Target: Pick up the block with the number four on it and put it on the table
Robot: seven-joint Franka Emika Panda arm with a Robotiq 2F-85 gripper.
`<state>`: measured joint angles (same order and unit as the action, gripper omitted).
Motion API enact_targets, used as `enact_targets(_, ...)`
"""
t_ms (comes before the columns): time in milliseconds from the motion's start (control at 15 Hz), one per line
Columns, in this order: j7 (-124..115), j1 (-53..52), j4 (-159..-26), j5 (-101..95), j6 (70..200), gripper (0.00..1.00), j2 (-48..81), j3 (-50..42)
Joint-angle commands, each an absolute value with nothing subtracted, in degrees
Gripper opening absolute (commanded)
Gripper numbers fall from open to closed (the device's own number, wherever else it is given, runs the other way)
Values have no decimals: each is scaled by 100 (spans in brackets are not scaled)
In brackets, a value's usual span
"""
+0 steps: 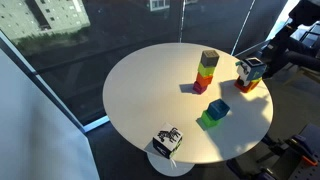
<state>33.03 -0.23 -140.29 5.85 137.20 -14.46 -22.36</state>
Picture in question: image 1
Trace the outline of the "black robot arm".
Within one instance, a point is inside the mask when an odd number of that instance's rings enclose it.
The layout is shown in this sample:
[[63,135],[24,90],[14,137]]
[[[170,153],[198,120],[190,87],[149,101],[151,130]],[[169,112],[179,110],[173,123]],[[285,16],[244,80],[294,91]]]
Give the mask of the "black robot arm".
[[289,12],[291,22],[286,24],[263,49],[262,56],[269,60],[263,79],[271,78],[288,63],[319,71],[319,40],[312,46],[292,37],[300,25],[310,26],[320,20],[320,0],[299,0]]

